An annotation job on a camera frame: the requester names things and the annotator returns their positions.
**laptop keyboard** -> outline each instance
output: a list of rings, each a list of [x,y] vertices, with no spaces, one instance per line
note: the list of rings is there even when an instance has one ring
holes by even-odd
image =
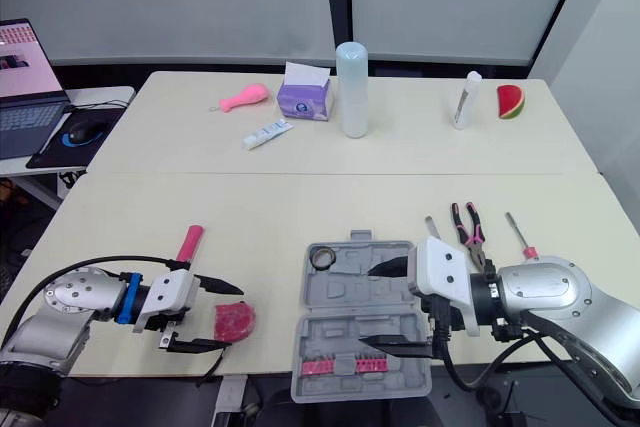
[[[49,125],[61,105],[62,102],[43,105],[42,107],[25,107],[24,109],[2,111],[0,112],[0,132]]]

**pliers handle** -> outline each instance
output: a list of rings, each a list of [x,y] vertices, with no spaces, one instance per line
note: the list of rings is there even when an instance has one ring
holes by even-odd
[[[451,204],[451,215],[453,217],[453,223],[456,226],[456,230],[458,231],[458,239],[461,244],[466,246],[469,246],[469,244],[482,244],[485,241],[485,237],[482,232],[482,225],[480,224],[480,215],[478,215],[478,210],[476,209],[476,206],[473,205],[473,202],[467,202],[467,210],[469,211],[471,220],[473,220],[473,235],[471,236],[462,223],[462,219],[460,219],[458,204]]]

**gray tool case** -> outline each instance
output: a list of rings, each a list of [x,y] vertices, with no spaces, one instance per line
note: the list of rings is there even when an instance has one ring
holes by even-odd
[[[360,342],[360,337],[403,334],[425,340],[425,319],[413,306],[407,279],[368,277],[371,267],[407,255],[411,242],[374,242],[371,231],[352,231],[351,242],[312,244],[305,256],[302,302],[310,312],[298,322],[291,397],[297,403],[426,396],[431,390],[427,359],[400,359]],[[311,256],[329,248],[327,270]],[[386,372],[356,372],[358,359],[386,358]],[[328,374],[303,375],[303,362],[334,360]]]

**laptop screen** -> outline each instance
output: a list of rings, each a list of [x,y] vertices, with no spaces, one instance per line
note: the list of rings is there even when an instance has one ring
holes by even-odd
[[[31,25],[0,25],[0,98],[61,90]]]

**mouse pad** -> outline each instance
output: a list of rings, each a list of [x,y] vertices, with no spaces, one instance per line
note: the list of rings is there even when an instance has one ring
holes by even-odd
[[[87,109],[74,112],[51,138],[44,151],[31,157],[27,162],[27,168],[86,167],[123,113],[124,109]],[[104,133],[94,141],[70,147],[68,135],[65,134],[69,133],[73,125],[81,121],[105,123],[107,127]]]

